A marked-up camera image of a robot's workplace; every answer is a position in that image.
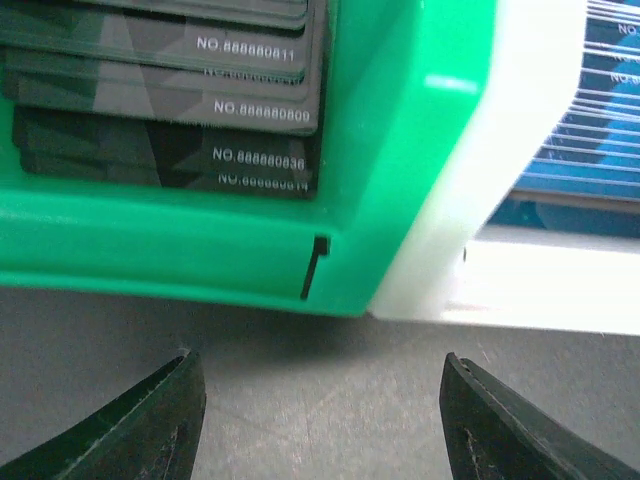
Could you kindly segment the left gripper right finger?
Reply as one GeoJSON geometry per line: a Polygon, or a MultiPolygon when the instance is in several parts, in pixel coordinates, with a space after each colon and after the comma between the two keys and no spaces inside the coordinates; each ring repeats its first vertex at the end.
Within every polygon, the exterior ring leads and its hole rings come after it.
{"type": "Polygon", "coordinates": [[[489,372],[446,355],[439,408],[455,479],[637,479],[489,372]]]}

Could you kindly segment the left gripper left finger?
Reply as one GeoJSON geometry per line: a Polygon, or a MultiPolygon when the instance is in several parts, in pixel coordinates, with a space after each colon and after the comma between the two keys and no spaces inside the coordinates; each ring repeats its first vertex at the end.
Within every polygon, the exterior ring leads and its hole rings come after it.
{"type": "Polygon", "coordinates": [[[206,389],[200,356],[163,365],[75,426],[1,466],[3,479],[189,479],[206,389]]]}

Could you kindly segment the green double card bin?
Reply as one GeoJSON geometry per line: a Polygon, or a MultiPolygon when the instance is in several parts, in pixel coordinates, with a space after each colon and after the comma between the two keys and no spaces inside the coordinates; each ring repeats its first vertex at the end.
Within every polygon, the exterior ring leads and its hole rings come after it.
{"type": "Polygon", "coordinates": [[[1,282],[350,316],[387,273],[441,275],[417,232],[489,78],[494,1],[346,1],[333,13],[313,200],[33,177],[1,104],[1,282]]]}

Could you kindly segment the white card bin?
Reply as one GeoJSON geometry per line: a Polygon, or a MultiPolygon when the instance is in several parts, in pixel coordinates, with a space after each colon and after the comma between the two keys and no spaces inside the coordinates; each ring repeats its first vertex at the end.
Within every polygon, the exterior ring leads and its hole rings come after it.
{"type": "Polygon", "coordinates": [[[438,174],[382,320],[639,332],[639,5],[424,1],[438,174]]]}

